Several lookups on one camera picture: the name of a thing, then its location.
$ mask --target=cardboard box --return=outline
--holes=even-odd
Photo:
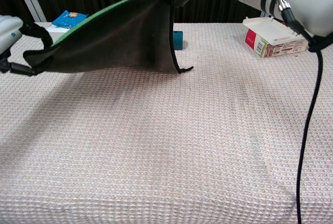
[[[50,27],[48,27],[46,30],[48,31],[48,33],[50,33],[53,43],[55,43],[63,34],[69,31],[69,29],[58,27],[53,24]]]
[[[306,39],[272,18],[245,19],[243,24],[249,28],[245,42],[260,57],[292,54],[308,48]]]

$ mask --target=small teal object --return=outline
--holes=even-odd
[[[183,49],[183,37],[184,33],[182,31],[173,32],[173,47],[175,51],[181,51]]]

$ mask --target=table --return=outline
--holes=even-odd
[[[241,24],[175,30],[191,72],[1,75],[1,223],[297,223],[316,56],[261,59]],[[34,48],[23,38],[10,60]],[[333,222],[333,48],[323,55],[304,223]]]

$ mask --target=black cable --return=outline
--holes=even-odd
[[[296,205],[297,205],[297,220],[298,224],[302,224],[302,217],[301,217],[301,200],[300,200],[300,185],[301,185],[301,172],[302,172],[302,165],[303,165],[303,159],[304,159],[304,151],[305,151],[305,145],[306,145],[306,138],[308,136],[308,130],[310,125],[310,120],[312,116],[312,112],[314,109],[314,106],[316,104],[317,96],[319,93],[319,88],[321,86],[322,81],[322,74],[323,74],[323,55],[321,51],[317,52],[318,56],[318,74],[317,74],[317,81],[316,86],[314,89],[314,93],[312,96],[312,101],[310,105],[310,109],[308,112],[308,116],[306,118],[305,127],[304,127],[304,133],[303,133],[303,140],[302,140],[302,147],[301,147],[301,154],[300,159],[298,163],[298,171],[297,171],[297,184],[296,184]]]

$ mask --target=blue package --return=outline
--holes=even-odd
[[[87,16],[88,15],[68,12],[65,10],[56,20],[52,22],[52,24],[66,29],[72,29],[80,22],[84,21]]]

